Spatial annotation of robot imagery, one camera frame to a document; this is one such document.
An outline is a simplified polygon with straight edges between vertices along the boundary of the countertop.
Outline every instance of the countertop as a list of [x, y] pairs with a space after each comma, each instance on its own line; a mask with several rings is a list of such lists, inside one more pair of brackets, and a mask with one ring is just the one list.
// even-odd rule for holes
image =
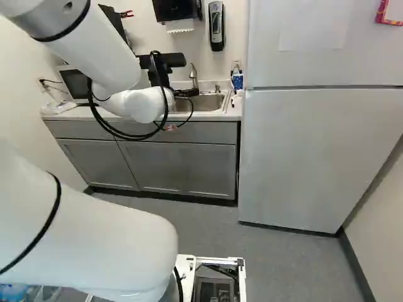
[[[227, 101], [227, 109], [224, 111], [206, 111], [193, 113], [190, 121], [240, 121], [242, 119], [242, 100], [237, 99], [234, 102], [233, 108], [230, 99]], [[132, 118], [122, 118], [114, 115], [109, 111], [97, 107], [98, 112], [106, 121], [133, 121]], [[184, 121], [188, 118], [188, 113], [173, 113], [169, 114], [168, 121]], [[80, 120], [80, 121], [93, 121], [94, 116], [88, 106], [78, 106], [59, 115], [42, 115], [43, 120], [59, 121], [59, 120]]]

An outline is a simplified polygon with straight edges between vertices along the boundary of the white refrigerator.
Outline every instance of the white refrigerator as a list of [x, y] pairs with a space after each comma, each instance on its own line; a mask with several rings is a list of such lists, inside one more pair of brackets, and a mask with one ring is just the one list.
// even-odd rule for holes
[[403, 27], [380, 0], [249, 4], [239, 220], [334, 234], [403, 133]]

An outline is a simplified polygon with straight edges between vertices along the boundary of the gray carpet floor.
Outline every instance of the gray carpet floor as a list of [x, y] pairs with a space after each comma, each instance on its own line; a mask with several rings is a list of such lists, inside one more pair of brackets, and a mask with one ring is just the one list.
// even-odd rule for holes
[[[98, 193], [94, 196], [165, 217], [178, 231], [181, 254], [244, 257], [248, 302], [363, 301], [335, 238], [240, 225], [237, 208]], [[61, 302], [80, 301], [66, 298], [71, 294]]]

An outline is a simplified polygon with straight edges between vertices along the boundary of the faucet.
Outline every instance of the faucet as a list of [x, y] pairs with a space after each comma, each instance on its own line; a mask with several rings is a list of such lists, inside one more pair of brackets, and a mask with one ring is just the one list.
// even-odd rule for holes
[[214, 93], [221, 93], [220, 85], [218, 84], [214, 85]]
[[193, 83], [193, 88], [194, 89], [199, 89], [199, 82], [197, 80], [196, 67], [193, 65], [193, 63], [191, 63], [190, 65], [191, 65], [191, 71], [190, 71], [189, 79], [191, 79], [191, 81]]

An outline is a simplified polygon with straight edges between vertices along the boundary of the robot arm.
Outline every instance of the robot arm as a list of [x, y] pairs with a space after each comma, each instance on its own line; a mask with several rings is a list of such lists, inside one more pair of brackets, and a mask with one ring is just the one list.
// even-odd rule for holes
[[[90, 0], [0, 0], [0, 13], [93, 80], [99, 104], [151, 122], [161, 114], [160, 87], [126, 91], [140, 77], [135, 55]], [[167, 99], [173, 99], [165, 89]], [[0, 272], [31, 244], [55, 204], [53, 177], [0, 141]], [[156, 302], [177, 256], [176, 231], [165, 219], [96, 200], [62, 184], [46, 235], [0, 283], [81, 289], [117, 302]]]
[[[104, 109], [141, 123], [163, 114], [160, 87], [127, 91], [140, 79], [139, 61], [91, 0], [0, 0], [0, 13], [93, 80]], [[168, 104], [170, 89], [164, 89]]]

